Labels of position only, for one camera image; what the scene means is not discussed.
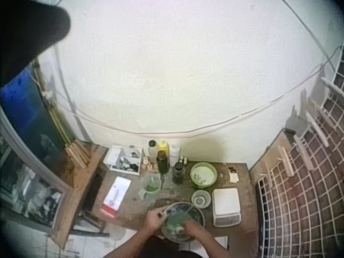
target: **person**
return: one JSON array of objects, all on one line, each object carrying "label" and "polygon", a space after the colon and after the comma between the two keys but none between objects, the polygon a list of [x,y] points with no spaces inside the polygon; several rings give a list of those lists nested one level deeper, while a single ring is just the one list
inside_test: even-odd
[{"label": "person", "polygon": [[[128,242],[108,253],[104,258],[200,258],[189,251],[178,251],[166,241],[154,236],[154,233],[167,219],[163,211],[166,207],[157,208],[147,213],[146,221]],[[199,223],[188,220],[183,224],[185,233],[198,240],[210,258],[228,258],[228,251]]]}]

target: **white scale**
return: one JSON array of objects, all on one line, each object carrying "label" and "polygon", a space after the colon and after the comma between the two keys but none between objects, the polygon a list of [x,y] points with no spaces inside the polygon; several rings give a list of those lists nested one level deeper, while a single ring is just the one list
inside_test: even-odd
[{"label": "white scale", "polygon": [[215,227],[229,227],[241,222],[237,188],[215,189],[212,193],[212,201]]}]

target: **white bottle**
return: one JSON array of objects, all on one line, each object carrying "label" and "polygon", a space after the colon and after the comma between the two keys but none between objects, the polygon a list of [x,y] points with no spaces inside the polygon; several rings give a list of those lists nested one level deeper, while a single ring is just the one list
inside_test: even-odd
[{"label": "white bottle", "polygon": [[174,165],[179,161],[179,156],[181,154],[181,148],[178,145],[171,145],[170,146],[170,166],[174,167]]},{"label": "white bottle", "polygon": [[148,143],[149,160],[151,163],[156,163],[157,146],[156,141],[150,140]]}]

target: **measuring cup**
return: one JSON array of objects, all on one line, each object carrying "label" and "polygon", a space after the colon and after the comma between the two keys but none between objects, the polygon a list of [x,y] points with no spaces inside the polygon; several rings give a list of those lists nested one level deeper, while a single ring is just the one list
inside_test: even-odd
[{"label": "measuring cup", "polygon": [[141,200],[145,197],[156,195],[161,190],[161,178],[159,174],[148,175],[144,178],[142,189],[139,191]]}]

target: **white wall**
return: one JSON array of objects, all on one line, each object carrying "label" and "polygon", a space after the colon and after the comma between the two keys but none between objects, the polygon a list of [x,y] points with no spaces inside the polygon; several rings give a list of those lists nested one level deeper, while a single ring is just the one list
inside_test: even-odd
[{"label": "white wall", "polygon": [[[287,2],[328,55],[342,44],[342,13],[331,1]],[[287,92],[325,60],[283,1],[74,0],[60,7],[70,14],[71,30],[39,57],[48,87],[69,107],[57,58],[76,108],[129,131],[185,131],[226,120]],[[332,79],[330,66],[325,75]],[[211,132],[142,137],[82,123],[91,140],[103,146],[146,147],[149,139],[167,139],[190,159],[250,167],[285,126],[293,106],[298,112],[300,93],[309,96],[316,80]],[[61,111],[82,138],[75,119]]]}]

